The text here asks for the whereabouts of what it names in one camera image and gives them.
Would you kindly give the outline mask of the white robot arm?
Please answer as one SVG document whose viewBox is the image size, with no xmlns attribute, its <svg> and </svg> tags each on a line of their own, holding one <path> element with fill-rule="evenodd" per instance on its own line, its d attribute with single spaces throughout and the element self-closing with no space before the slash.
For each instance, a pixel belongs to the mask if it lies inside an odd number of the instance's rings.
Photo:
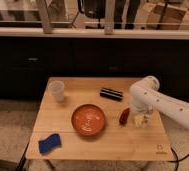
<svg viewBox="0 0 189 171">
<path fill-rule="evenodd" d="M 148 114 L 151 108 L 167 115 L 189 129 L 189 103 L 159 92 L 160 83 L 147 76 L 130 86 L 130 109 L 134 114 Z"/>
</svg>

